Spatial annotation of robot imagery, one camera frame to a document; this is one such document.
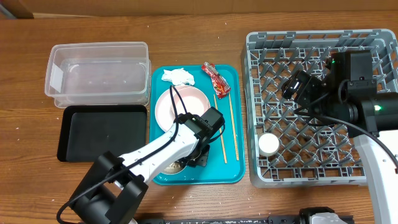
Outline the grey bowl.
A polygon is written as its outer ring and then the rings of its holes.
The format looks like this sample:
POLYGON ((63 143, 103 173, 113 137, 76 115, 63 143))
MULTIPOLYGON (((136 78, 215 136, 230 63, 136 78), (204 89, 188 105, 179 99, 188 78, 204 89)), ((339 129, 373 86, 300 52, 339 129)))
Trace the grey bowl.
POLYGON ((162 173, 166 175, 174 175, 183 171, 187 164, 183 161, 175 161, 171 165, 167 166, 162 173))

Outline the white cup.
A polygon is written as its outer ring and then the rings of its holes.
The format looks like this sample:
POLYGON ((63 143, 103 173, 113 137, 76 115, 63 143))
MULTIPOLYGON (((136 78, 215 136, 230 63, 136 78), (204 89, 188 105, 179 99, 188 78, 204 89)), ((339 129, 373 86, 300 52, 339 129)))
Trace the white cup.
POLYGON ((258 146, 261 156, 273 156, 279 150, 279 138, 272 133, 264 133, 258 137, 258 146))

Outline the red snack wrapper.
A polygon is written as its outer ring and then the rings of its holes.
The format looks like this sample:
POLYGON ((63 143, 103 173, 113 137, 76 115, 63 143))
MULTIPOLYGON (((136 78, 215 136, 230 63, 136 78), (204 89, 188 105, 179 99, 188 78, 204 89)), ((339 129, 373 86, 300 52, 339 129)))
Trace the red snack wrapper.
POLYGON ((213 89, 219 99, 226 97, 230 93, 231 87, 226 79, 217 71, 213 63, 205 62, 201 66, 201 69, 211 78, 213 89))

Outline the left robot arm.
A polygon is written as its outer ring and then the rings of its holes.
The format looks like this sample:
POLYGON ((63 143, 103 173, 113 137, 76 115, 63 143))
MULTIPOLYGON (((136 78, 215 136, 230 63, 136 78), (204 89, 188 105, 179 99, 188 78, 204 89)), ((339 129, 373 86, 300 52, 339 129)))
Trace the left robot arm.
POLYGON ((134 215, 148 184, 174 162, 195 166, 224 126, 214 107, 203 115, 180 114, 163 135, 119 157, 99 156, 66 206, 84 223, 134 223, 134 215))

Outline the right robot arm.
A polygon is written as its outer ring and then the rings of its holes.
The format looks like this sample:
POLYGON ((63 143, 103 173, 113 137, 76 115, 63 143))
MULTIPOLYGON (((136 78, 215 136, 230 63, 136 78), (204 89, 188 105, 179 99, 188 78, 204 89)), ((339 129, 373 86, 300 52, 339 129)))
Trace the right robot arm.
POLYGON ((339 52, 326 61, 320 80, 297 70, 282 96, 299 104, 294 113, 343 124, 363 164, 376 223, 397 223, 397 93, 377 92, 372 53, 339 52))

